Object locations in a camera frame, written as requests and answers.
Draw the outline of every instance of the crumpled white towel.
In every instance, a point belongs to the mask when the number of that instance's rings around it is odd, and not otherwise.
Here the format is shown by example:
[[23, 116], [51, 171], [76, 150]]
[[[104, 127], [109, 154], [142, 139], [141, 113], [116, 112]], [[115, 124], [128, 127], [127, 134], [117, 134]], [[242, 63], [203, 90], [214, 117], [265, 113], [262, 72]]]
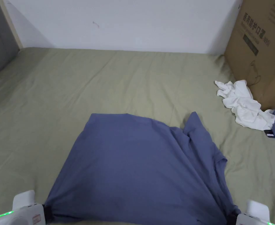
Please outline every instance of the crumpled white towel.
[[216, 95], [224, 98], [223, 103], [235, 114], [236, 123], [252, 129], [272, 129], [275, 122], [273, 110], [263, 112], [260, 109], [261, 104], [253, 99], [245, 80], [239, 80], [234, 84], [230, 81], [227, 84], [215, 81], [215, 84], [220, 88]]

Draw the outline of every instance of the cardboard box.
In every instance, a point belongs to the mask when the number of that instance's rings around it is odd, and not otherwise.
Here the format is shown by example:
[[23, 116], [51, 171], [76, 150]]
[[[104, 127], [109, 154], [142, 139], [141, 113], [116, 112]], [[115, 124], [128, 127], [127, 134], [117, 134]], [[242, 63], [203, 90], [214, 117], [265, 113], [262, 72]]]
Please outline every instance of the cardboard box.
[[244, 0], [225, 58], [262, 109], [275, 109], [275, 0]]

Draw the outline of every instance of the bed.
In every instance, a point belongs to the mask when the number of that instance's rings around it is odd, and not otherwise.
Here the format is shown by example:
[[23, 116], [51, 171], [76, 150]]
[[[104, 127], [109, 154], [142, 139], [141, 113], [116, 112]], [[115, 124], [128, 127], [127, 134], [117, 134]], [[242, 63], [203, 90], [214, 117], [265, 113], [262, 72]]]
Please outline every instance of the bed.
[[0, 214], [26, 190], [45, 202], [91, 113], [130, 113], [182, 128], [196, 111], [228, 159], [234, 203], [242, 211], [248, 199], [266, 204], [275, 223], [275, 139], [236, 124], [216, 96], [215, 80], [234, 80], [223, 56], [18, 50], [0, 11]]

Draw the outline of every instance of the green led light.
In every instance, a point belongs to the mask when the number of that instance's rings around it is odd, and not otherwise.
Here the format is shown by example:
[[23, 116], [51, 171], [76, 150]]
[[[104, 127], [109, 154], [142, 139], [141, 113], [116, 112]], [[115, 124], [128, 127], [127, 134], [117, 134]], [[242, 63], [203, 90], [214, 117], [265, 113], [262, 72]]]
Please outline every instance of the green led light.
[[3, 213], [3, 214], [0, 215], [0, 217], [1, 217], [1, 216], [9, 215], [9, 214], [11, 214], [11, 213], [13, 213], [13, 212], [14, 212], [14, 211], [10, 211], [10, 212]]

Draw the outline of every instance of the green bed sheet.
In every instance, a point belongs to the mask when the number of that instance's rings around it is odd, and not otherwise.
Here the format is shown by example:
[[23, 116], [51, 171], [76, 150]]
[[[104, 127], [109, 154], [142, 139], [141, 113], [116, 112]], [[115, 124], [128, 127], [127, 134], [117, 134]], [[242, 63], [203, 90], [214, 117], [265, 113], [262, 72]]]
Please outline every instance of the green bed sheet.
[[21, 50], [0, 72], [0, 213], [30, 189], [45, 202], [91, 113], [130, 113], [183, 127], [196, 111], [228, 159], [234, 203], [242, 211], [248, 199], [266, 204], [275, 223], [275, 139], [236, 124], [216, 96], [215, 80], [234, 81], [221, 55]]

